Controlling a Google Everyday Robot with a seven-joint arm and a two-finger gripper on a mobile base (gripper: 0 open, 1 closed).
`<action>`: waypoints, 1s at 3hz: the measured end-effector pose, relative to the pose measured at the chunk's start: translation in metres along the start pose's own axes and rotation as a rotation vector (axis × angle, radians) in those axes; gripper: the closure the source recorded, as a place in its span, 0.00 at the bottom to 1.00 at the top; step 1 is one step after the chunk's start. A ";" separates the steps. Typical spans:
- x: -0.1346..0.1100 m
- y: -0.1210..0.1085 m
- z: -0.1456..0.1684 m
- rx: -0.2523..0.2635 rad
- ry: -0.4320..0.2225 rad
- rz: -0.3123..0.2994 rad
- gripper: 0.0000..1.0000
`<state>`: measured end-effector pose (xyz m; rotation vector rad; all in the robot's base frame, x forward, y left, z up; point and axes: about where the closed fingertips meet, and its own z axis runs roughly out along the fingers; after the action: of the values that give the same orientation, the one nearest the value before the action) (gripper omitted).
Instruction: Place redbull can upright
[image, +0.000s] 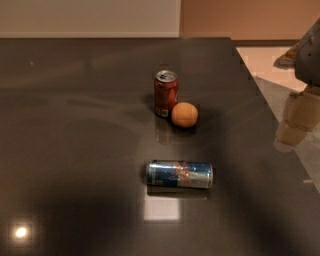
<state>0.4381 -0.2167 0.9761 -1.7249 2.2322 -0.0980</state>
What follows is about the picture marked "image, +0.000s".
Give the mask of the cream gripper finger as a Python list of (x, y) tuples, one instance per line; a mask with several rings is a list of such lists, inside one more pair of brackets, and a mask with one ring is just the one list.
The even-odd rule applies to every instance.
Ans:
[(320, 87), (307, 86), (287, 98), (276, 139), (297, 146), (320, 123)]

